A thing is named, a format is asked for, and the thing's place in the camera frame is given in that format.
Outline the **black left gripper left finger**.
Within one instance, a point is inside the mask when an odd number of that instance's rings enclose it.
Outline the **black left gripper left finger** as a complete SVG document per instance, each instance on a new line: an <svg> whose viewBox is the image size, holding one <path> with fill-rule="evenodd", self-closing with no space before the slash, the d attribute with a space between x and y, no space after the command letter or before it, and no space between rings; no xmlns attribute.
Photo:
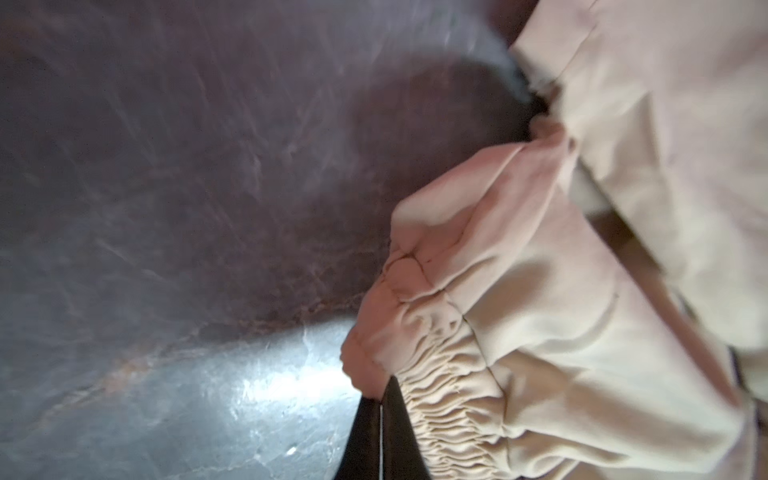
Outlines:
<svg viewBox="0 0 768 480"><path fill-rule="evenodd" d="M334 480L378 480L381 462L381 405L362 397Z"/></svg>

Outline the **beige shorts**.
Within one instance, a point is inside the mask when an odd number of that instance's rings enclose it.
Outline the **beige shorts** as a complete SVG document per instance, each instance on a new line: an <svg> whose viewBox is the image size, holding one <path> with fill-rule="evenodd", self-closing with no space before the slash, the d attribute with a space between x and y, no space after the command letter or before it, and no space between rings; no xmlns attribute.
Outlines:
<svg viewBox="0 0 768 480"><path fill-rule="evenodd" d="M341 349L435 479L751 479L767 398L767 5L541 1L548 104L401 201Z"/></svg>

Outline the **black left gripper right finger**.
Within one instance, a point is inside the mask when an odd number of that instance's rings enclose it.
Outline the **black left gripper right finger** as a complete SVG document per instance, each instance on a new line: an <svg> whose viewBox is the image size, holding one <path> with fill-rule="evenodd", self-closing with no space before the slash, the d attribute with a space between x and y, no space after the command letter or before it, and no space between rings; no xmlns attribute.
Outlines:
<svg viewBox="0 0 768 480"><path fill-rule="evenodd" d="M381 401L383 480L430 480L400 385L391 377Z"/></svg>

